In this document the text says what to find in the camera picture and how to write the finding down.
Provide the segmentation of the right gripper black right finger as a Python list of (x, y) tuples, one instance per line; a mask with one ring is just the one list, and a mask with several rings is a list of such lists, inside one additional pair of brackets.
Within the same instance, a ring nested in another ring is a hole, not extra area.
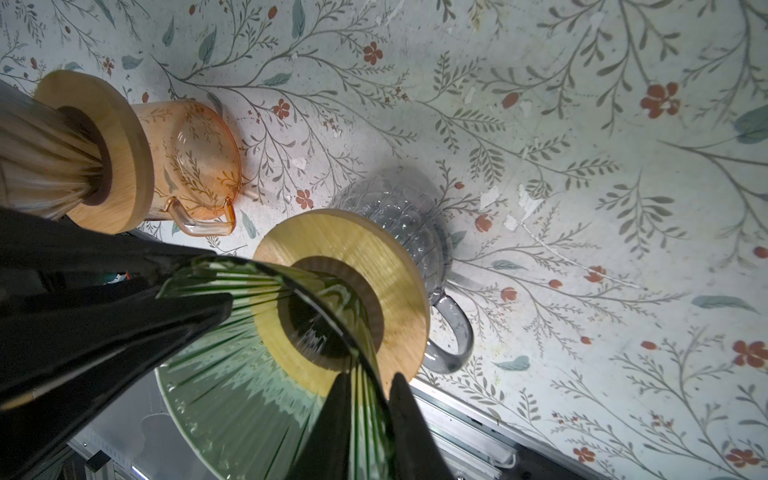
[(392, 418), (397, 479), (452, 480), (451, 473), (401, 373), (392, 379), (388, 402)]

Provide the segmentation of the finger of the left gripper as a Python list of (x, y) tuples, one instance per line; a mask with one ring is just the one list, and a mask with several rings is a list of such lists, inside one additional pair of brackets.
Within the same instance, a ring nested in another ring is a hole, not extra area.
[(208, 250), (107, 235), (1, 210), (1, 267), (44, 272), (130, 272), (163, 277)]
[(163, 361), (226, 320), (229, 294), (110, 302), (1, 319), (1, 476), (23, 479)]

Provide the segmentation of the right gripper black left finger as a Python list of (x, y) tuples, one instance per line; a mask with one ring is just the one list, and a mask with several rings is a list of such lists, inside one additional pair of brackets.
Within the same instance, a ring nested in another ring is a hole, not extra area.
[(351, 376), (340, 373), (287, 479), (348, 478), (352, 421)]

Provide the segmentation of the grey glass dripper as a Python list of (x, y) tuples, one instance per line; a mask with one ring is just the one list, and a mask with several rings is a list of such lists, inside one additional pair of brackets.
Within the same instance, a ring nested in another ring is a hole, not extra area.
[(1, 85), (1, 206), (57, 220), (94, 194), (102, 162), (85, 128)]

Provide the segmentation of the green glass dripper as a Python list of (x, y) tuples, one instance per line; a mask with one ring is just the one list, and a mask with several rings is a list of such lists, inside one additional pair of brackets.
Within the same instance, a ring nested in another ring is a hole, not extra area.
[(201, 257), (174, 273), (163, 299), (228, 294), (229, 317), (156, 371), (185, 440), (221, 479), (284, 479), (301, 459), (335, 380), (350, 378), (350, 479), (396, 475), (370, 309), (330, 274), (234, 257)]

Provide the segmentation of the wooden dripper ring stand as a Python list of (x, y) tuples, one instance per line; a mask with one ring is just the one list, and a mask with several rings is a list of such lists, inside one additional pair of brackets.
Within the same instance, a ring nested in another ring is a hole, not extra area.
[(151, 207), (154, 167), (146, 135), (128, 101), (106, 81), (68, 70), (40, 80), (34, 99), (83, 126), (102, 162), (101, 185), (69, 217), (83, 228), (106, 234), (137, 227)]

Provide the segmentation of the orange glass carafe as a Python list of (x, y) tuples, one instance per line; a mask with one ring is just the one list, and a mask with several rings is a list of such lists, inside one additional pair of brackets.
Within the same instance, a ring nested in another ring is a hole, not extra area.
[(228, 236), (242, 184), (235, 138), (221, 117), (194, 100), (132, 106), (150, 148), (153, 198), (147, 221), (172, 221), (194, 237)]

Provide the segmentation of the grey glass carafe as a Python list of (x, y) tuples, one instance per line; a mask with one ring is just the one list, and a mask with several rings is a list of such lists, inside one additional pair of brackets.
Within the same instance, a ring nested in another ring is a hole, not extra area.
[(438, 374), (452, 374), (469, 361), (474, 331), (465, 312), (445, 290), (453, 254), (437, 194), (437, 187), (418, 170), (391, 167), (347, 186), (333, 196), (329, 207), (371, 220), (407, 251), (424, 280), (429, 303), (447, 322), (458, 346), (456, 353), (450, 353), (428, 341), (424, 366)]

